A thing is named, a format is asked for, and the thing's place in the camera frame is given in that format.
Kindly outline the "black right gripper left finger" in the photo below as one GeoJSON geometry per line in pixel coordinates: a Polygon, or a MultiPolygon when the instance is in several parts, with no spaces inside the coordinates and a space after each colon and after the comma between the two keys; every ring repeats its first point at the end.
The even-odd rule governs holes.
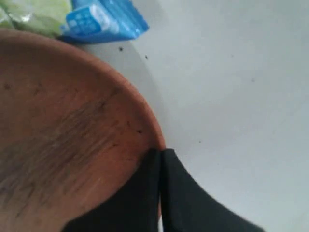
{"type": "Polygon", "coordinates": [[[69,221],[65,232],[156,232],[159,151],[151,149],[132,177],[107,201],[69,221]]]}

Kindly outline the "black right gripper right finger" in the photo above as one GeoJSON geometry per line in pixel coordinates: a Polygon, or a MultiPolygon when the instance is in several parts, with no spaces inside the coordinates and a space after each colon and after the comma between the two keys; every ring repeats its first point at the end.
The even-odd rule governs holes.
{"type": "Polygon", "coordinates": [[[176,153],[161,153],[161,209],[166,232],[261,232],[221,205],[187,172],[176,153]]]}

